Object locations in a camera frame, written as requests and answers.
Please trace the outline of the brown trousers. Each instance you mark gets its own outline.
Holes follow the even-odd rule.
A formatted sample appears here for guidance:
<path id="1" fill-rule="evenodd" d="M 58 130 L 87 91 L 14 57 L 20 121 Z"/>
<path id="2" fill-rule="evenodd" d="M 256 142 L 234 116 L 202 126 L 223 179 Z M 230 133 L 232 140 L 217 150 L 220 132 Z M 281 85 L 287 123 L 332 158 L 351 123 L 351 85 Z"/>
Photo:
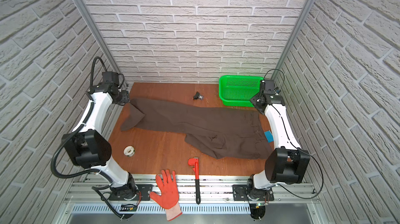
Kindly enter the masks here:
<path id="1" fill-rule="evenodd" d="M 128 109 L 122 131 L 136 127 L 184 133 L 186 143 L 215 159 L 267 159 L 273 152 L 256 111 L 144 98 L 132 99 Z"/>

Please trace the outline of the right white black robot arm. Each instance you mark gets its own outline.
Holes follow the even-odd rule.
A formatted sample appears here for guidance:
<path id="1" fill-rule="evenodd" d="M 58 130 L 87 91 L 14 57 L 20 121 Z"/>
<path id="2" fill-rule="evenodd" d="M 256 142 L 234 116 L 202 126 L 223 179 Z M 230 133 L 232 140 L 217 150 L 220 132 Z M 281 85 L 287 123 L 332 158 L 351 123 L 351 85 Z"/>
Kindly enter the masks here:
<path id="1" fill-rule="evenodd" d="M 282 96 L 260 90 L 251 98 L 251 102 L 267 117 L 274 140 L 274 150 L 266 159 L 264 170 L 247 181 L 248 198 L 259 200 L 265 196 L 265 191 L 278 184 L 301 183 L 310 155 L 302 150 L 293 134 Z"/>

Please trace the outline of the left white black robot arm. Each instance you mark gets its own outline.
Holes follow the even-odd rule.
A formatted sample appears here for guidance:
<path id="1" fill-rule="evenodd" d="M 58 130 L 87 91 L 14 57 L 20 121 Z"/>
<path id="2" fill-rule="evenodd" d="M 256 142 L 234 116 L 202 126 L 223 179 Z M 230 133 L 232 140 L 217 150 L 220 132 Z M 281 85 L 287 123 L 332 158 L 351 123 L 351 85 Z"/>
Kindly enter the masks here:
<path id="1" fill-rule="evenodd" d="M 71 134 L 63 135 L 62 148 L 75 166 L 105 178 L 112 196 L 132 200 L 138 193 L 133 177 L 113 159 L 111 145 L 102 136 L 108 108 L 128 102 L 128 92 L 122 91 L 115 82 L 101 82 L 91 86 L 86 95 L 89 102 L 84 116 Z"/>

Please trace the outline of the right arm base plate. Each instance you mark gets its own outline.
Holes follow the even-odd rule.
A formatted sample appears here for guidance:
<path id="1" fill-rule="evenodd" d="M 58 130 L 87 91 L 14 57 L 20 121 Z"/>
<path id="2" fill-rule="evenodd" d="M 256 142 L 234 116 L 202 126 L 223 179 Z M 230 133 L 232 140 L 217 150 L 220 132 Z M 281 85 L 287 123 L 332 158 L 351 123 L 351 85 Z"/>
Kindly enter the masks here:
<path id="1" fill-rule="evenodd" d="M 234 201 L 264 201 L 271 202 L 275 200 L 272 189 L 250 189 L 243 184 L 234 184 L 232 186 Z"/>

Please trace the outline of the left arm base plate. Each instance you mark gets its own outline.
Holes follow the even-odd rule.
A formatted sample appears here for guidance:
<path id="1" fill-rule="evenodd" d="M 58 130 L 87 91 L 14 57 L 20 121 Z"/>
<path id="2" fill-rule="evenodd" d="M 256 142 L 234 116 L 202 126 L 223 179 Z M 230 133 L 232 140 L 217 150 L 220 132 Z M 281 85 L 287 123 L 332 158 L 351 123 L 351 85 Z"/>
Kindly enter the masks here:
<path id="1" fill-rule="evenodd" d="M 149 201 L 149 193 L 152 189 L 153 186 L 151 184 L 124 185 L 118 188 L 111 188 L 109 199 L 111 201 L 138 201 L 139 197 L 141 197 L 141 201 Z"/>

